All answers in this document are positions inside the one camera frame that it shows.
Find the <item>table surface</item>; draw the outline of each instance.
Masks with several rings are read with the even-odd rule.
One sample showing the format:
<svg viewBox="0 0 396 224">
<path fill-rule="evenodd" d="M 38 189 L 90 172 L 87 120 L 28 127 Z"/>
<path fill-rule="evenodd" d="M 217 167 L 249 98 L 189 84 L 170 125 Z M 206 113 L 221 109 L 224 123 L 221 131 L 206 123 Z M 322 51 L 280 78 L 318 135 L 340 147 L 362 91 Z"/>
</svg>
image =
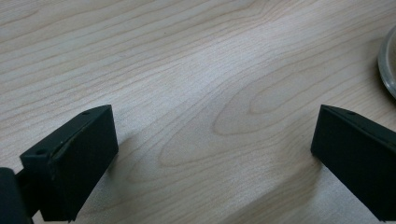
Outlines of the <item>table surface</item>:
<svg viewBox="0 0 396 224">
<path fill-rule="evenodd" d="M 113 106 L 76 223 L 379 223 L 310 145 L 321 104 L 396 130 L 393 0 L 0 1 L 0 165 Z M 38 214 L 35 222 L 41 223 Z"/>
</svg>

